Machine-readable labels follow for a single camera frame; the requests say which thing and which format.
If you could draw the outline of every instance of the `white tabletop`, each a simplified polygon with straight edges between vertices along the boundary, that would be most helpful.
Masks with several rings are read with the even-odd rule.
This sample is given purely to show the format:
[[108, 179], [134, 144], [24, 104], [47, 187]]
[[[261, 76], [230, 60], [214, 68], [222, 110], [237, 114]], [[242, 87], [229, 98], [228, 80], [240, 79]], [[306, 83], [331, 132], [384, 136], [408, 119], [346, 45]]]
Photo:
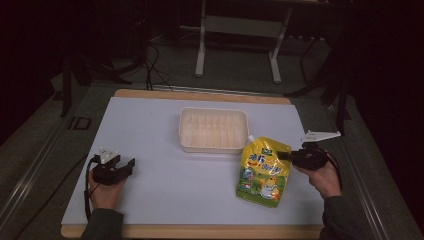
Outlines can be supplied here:
[[[242, 110], [249, 131], [301, 147], [305, 131], [293, 105], [146, 98], [110, 100], [89, 158], [100, 147], [116, 150], [121, 165], [136, 159], [118, 211], [124, 224], [311, 225], [322, 224], [323, 200], [295, 169], [277, 208], [236, 197], [240, 154], [186, 153], [179, 144], [179, 117], [185, 107]], [[63, 225], [85, 224], [85, 168]]]

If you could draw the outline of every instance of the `white plastic container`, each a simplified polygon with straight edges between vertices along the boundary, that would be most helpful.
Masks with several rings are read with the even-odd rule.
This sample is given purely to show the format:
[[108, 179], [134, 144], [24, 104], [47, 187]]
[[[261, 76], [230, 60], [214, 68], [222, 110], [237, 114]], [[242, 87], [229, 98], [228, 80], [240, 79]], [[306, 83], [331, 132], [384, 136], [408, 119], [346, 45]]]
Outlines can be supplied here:
[[249, 136], [246, 113], [185, 108], [180, 116], [179, 135], [185, 152], [239, 154]]

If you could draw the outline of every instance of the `wooden table edge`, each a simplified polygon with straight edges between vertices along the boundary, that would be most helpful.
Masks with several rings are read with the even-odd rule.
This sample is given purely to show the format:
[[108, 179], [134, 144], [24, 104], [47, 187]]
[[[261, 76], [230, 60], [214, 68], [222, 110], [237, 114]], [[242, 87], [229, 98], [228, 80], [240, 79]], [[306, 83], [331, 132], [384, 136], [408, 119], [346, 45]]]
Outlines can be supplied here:
[[[80, 238], [86, 225], [62, 225], [66, 238]], [[322, 225], [124, 225], [124, 238], [318, 239]]]
[[169, 92], [169, 91], [146, 91], [134, 89], [119, 89], [114, 97], [129, 98], [155, 98], [155, 99], [175, 99], [194, 101], [217, 101], [217, 102], [244, 102], [244, 103], [264, 103], [264, 104], [291, 104], [287, 98], [249, 96], [238, 94], [222, 93], [198, 93], [198, 92]]

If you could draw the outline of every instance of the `sleeve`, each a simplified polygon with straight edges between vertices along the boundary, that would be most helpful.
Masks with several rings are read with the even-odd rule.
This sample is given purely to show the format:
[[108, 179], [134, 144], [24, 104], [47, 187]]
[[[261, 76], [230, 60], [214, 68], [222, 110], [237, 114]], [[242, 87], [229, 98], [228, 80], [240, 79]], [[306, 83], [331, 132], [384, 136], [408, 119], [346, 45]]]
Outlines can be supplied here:
[[355, 219], [351, 206], [343, 196], [329, 197], [324, 200], [324, 228], [320, 240], [367, 239]]
[[81, 239], [121, 240], [124, 215], [111, 209], [95, 209]]

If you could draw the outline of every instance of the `dark background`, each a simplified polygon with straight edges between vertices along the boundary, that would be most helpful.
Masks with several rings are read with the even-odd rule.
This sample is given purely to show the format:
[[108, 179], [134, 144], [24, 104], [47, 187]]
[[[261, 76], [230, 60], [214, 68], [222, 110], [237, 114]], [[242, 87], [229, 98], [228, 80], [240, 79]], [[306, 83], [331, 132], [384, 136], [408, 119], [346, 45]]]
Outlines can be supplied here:
[[[119, 13], [104, 21], [96, 17], [99, 9], [93, 1], [0, 3], [0, 144], [53, 95], [49, 81], [62, 72], [67, 44], [104, 63], [110, 63], [113, 55], [136, 55], [137, 49], [123, 47], [127, 46], [128, 31], [120, 32], [131, 30], [139, 21], [128, 2], [113, 6]], [[98, 1], [97, 6], [105, 11], [106, 3]], [[424, 184], [424, 4], [375, 1], [372, 6], [354, 16], [339, 57], [349, 63], [349, 92], [424, 231], [424, 194], [420, 190]], [[146, 17], [171, 38], [177, 38], [180, 24], [198, 25], [199, 9], [200, 1], [150, 1]], [[302, 29], [307, 30], [304, 35], [313, 35], [310, 25], [305, 24], [310, 14], [305, 18], [296, 14], [297, 20], [289, 26], [294, 35], [301, 35]]]

